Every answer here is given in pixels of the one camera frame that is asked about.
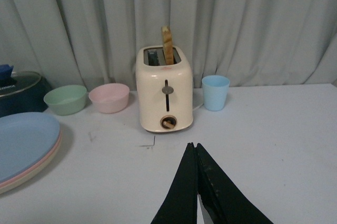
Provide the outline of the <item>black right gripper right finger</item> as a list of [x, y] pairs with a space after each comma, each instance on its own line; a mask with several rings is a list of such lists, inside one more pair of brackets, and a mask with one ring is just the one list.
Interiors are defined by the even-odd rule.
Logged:
[[200, 143], [196, 147], [198, 192], [213, 223], [271, 223], [239, 190]]

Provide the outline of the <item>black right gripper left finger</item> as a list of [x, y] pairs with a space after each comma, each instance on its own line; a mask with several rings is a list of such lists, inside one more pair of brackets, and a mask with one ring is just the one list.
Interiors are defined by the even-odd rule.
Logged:
[[152, 223], [197, 223], [197, 161], [188, 143], [165, 200]]

